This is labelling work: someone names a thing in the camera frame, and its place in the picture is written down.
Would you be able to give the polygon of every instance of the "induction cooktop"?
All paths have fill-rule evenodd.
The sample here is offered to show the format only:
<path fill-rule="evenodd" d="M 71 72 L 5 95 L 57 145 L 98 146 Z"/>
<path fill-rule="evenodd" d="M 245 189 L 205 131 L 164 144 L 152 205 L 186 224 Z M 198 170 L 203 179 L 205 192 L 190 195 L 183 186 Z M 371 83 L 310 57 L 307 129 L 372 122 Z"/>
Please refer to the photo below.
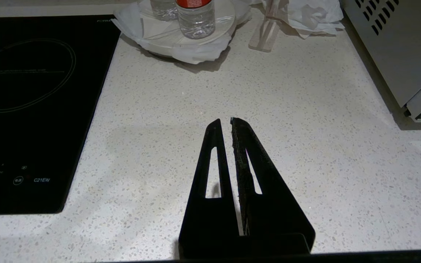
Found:
<path fill-rule="evenodd" d="M 120 35 L 110 18 L 0 18 L 0 214 L 63 210 Z"/>

